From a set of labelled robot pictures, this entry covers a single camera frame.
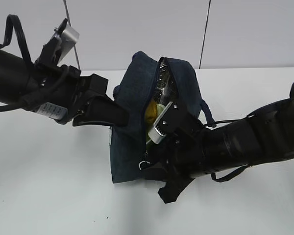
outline denim fabric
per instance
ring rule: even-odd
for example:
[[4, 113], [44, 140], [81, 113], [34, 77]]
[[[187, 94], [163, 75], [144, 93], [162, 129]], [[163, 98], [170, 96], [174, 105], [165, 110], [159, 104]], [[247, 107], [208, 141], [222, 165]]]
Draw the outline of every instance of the denim fabric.
[[[207, 122], [213, 122], [208, 106], [201, 99], [193, 67], [186, 61], [166, 60], [179, 96], [187, 104], [189, 112], [198, 117], [204, 108]], [[139, 162], [144, 159], [146, 147], [144, 115], [154, 93], [158, 68], [158, 62], [141, 51], [137, 52], [121, 84], [114, 89], [115, 102], [129, 112], [129, 123], [126, 127], [112, 127], [110, 164], [113, 183], [144, 177], [138, 168]]]

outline sticker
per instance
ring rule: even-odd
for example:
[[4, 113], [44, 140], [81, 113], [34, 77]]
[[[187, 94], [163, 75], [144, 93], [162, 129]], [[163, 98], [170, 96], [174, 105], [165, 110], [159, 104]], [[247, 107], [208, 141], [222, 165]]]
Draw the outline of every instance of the sticker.
[[55, 120], [61, 120], [68, 113], [68, 109], [48, 102], [42, 104], [36, 113]]

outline cable strap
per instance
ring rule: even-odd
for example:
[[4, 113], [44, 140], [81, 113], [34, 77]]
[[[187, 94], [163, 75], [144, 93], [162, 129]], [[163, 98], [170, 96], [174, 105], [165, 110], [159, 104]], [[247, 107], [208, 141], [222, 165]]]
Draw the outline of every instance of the cable strap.
[[239, 174], [241, 174], [246, 168], [250, 167], [249, 165], [243, 165], [239, 168], [237, 168], [236, 170], [232, 171], [231, 173], [229, 173], [226, 176], [223, 176], [219, 179], [216, 178], [216, 174], [212, 173], [211, 174], [211, 179], [218, 182], [218, 183], [222, 183], [222, 182], [226, 182], [229, 180], [232, 180], [234, 177], [238, 176]]
[[32, 74], [32, 72], [34, 71], [34, 65], [30, 58], [23, 28], [18, 16], [8, 15], [8, 17], [6, 18], [4, 41], [3, 41], [3, 44], [0, 44], [0, 49], [10, 45], [12, 41], [13, 28], [16, 34], [16, 38], [18, 40], [18, 44], [19, 44], [19, 48], [20, 48], [23, 60], [26, 64], [28, 72]]

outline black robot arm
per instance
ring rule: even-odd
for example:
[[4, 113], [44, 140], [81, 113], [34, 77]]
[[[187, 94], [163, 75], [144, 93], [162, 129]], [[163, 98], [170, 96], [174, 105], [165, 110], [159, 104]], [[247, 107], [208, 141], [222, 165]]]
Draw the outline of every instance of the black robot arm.
[[[3, 50], [15, 30], [23, 58]], [[96, 74], [81, 76], [73, 66], [57, 64], [73, 48], [79, 34], [65, 19], [32, 62], [20, 20], [9, 15], [0, 44], [0, 112], [23, 108], [73, 126], [96, 124], [125, 126], [128, 113], [107, 95], [108, 80]]]
[[[164, 202], [177, 200], [195, 178], [211, 174], [228, 181], [254, 165], [294, 158], [294, 83], [290, 98], [264, 106], [246, 118], [210, 130], [180, 101], [170, 102], [156, 120], [153, 145], [142, 167], [147, 179], [165, 181], [159, 190]], [[216, 173], [239, 167], [217, 179]]]

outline white wall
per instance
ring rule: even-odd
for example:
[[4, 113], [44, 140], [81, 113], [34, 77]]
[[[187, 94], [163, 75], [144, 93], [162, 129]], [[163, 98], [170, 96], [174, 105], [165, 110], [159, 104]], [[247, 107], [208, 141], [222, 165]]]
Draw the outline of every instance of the white wall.
[[[133, 53], [199, 67], [209, 0], [67, 0], [83, 70], [126, 69]], [[32, 59], [66, 17], [63, 0], [1, 0], [20, 16]], [[6, 49], [20, 55], [14, 39]], [[71, 52], [63, 63], [76, 66]], [[294, 0], [211, 0], [202, 68], [294, 67]]]

